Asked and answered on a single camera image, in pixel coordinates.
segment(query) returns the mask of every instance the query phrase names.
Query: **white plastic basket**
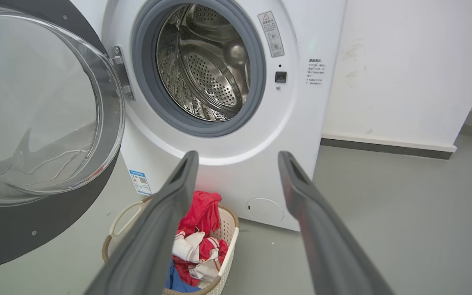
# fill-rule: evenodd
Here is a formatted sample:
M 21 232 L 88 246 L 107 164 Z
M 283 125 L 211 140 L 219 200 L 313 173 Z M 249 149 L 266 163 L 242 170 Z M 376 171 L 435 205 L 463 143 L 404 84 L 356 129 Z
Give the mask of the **white plastic basket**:
M 130 230 L 131 226 L 133 225 L 133 221 L 137 219 L 139 213 L 147 206 L 147 204 L 152 199 L 152 196 L 143 199 L 139 202 L 133 203 L 123 209 L 118 216 L 114 219 L 112 226 L 110 228 L 109 235 L 105 239 L 103 243 L 103 247 L 101 248 L 101 257 L 103 261 L 106 263 L 109 261 L 109 256 L 114 252 L 116 246 L 118 245 L 119 241 L 121 241 L 124 233 Z M 134 215 L 129 219 L 129 221 L 119 230 L 116 230 L 116 226 L 120 221 L 121 217 L 125 215 L 127 211 L 130 211 L 132 208 L 137 207 L 136 212 Z M 238 217 L 236 214 L 227 207 L 218 204 L 218 209 L 220 211 L 220 228 L 216 230 L 214 233 L 211 233 L 212 237 L 220 240 L 223 239 L 229 245 L 229 250 L 223 260 L 223 264 L 221 265 L 220 272 L 218 272 L 218 276 L 212 282 L 205 282 L 201 281 L 198 284 L 199 288 L 202 288 L 200 291 L 194 293 L 182 293 L 174 290 L 164 289 L 163 295 L 220 295 L 223 287 L 225 286 L 225 282 L 227 282 L 227 277 L 229 276 L 229 271 L 231 270 L 232 259 L 234 258 L 234 247 L 236 246 L 236 239 L 238 239 L 238 232 L 240 222 L 238 221 Z

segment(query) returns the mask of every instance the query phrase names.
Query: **washing machine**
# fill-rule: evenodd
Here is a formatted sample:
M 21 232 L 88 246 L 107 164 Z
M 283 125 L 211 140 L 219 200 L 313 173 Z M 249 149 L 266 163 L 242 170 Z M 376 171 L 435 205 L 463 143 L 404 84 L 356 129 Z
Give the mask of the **washing machine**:
M 299 230 L 277 155 L 311 176 L 345 4 L 0 0 L 0 263 L 73 224 L 119 151 L 150 195 L 195 150 L 196 189 Z

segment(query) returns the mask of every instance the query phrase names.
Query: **blue cloth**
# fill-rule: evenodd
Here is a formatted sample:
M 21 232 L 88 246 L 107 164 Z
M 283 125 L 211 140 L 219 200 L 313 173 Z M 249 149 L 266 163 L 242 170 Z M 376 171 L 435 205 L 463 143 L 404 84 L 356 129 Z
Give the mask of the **blue cloth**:
M 170 261 L 169 274 L 165 282 L 165 288 L 183 293 L 192 293 L 201 290 L 198 287 L 193 287 L 182 281 L 182 278 L 180 278 L 178 271 L 174 267 L 173 260 Z

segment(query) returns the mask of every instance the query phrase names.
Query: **laundry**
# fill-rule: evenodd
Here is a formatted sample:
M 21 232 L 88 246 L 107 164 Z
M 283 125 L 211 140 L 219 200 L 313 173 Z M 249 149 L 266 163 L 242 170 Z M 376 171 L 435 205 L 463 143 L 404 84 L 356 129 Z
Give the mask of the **laundry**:
M 200 290 L 200 288 L 193 287 L 182 281 L 177 269 L 174 267 L 174 261 L 170 262 L 169 274 L 165 281 L 165 288 L 183 293 L 192 293 Z
M 229 250 L 227 242 L 210 236 L 220 228 L 220 201 L 218 193 L 194 192 L 191 208 L 174 237 L 172 255 L 176 270 L 182 281 L 191 286 L 200 280 L 212 282 Z
M 207 235 L 220 228 L 220 212 L 218 203 L 221 196 L 218 193 L 195 191 L 189 212 L 179 222 L 178 232 L 184 231 L 189 236 L 197 231 Z

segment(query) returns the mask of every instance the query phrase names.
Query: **warning sticker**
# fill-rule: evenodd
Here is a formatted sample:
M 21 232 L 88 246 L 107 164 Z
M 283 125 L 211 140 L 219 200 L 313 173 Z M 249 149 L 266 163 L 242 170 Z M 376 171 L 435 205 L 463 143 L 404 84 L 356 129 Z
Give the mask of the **warning sticker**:
M 309 58 L 309 66 L 307 67 L 307 77 L 305 84 L 308 85 L 322 85 L 322 80 L 325 73 L 325 64 L 321 59 Z
M 133 170 L 129 171 L 131 172 L 131 178 L 134 183 L 134 186 L 136 187 L 137 192 L 150 196 L 152 194 L 152 191 L 150 190 L 150 186 L 148 186 L 145 174 Z
M 262 23 L 263 32 L 266 34 L 267 43 L 269 44 L 270 56 L 277 57 L 285 55 L 283 52 L 283 43 L 279 36 L 278 27 L 271 11 L 258 15 L 258 19 Z

